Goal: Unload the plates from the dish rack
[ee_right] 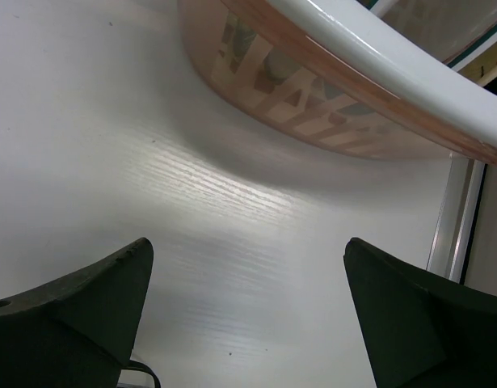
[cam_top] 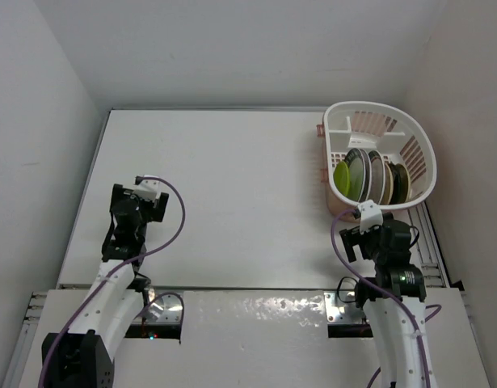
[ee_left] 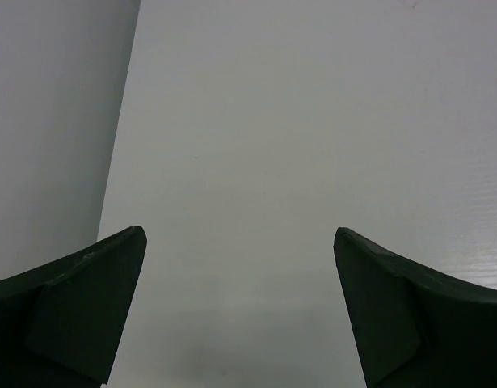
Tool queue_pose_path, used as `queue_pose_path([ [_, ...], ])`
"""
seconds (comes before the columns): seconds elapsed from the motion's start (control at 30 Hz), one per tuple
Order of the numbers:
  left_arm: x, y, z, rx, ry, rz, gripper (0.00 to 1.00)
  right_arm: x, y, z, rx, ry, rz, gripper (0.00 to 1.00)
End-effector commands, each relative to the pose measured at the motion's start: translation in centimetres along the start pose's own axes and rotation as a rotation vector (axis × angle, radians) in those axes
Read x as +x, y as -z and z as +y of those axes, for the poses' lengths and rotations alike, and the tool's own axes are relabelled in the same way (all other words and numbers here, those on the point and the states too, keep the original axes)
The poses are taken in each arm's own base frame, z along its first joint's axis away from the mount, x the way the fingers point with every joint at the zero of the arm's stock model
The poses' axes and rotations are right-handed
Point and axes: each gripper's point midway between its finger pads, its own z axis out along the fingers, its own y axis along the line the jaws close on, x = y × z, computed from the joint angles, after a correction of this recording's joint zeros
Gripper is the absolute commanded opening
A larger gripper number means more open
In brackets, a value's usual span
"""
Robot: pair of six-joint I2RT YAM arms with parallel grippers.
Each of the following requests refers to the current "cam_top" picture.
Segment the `black plate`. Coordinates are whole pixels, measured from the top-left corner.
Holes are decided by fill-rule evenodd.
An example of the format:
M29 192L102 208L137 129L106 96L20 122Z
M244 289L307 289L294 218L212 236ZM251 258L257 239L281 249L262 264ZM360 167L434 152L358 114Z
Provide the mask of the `black plate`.
M393 176L393 194L391 205L398 205L408 201L411 190L411 177L408 170L400 163L390 164Z

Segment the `beige plate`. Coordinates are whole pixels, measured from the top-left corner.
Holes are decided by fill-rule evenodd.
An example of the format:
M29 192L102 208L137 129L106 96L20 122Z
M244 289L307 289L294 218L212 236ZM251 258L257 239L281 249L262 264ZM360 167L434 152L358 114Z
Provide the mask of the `beige plate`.
M395 165L393 163L385 164L385 193L383 196L383 204L390 205L393 194L394 194L394 168Z

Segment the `lime green plate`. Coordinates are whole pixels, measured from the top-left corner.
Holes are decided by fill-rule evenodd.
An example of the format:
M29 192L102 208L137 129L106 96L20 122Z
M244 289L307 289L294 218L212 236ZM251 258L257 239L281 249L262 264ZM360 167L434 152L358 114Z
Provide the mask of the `lime green plate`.
M338 191L347 197L350 191L350 171L345 161L340 161L336 164L333 180Z

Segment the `white plate green red rim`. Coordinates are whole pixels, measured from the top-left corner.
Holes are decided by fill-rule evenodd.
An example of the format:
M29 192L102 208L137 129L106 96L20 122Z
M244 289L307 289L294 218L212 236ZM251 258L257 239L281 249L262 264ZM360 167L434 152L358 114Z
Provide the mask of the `white plate green red rim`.
M377 150L369 152L371 166L371 182L369 200L379 205L385 192L385 161Z

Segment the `clear glass patterned plate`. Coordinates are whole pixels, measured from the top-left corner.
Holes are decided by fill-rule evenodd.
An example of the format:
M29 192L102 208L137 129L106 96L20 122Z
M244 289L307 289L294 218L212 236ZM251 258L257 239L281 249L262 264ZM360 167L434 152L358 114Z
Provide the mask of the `clear glass patterned plate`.
M371 179L370 158L365 150L352 148L345 159L349 170L349 191L347 198L356 202L366 201L369 197Z

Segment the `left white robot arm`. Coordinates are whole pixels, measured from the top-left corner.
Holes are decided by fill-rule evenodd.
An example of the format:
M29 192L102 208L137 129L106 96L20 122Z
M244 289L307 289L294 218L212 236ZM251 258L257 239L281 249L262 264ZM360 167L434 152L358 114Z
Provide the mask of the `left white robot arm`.
M145 304L147 281L137 278L151 222L162 221L169 196L151 176L133 188L114 185L101 262L84 302L58 333L42 343L41 387L111 387L115 354Z

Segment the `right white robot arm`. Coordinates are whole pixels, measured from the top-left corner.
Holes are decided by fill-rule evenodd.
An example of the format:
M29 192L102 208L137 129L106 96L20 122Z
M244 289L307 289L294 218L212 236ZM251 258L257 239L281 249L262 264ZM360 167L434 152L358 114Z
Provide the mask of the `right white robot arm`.
M417 237L405 222L363 216L339 232L341 263L357 278L356 306L369 321L380 360L383 387L436 387L429 356L423 273L411 263Z

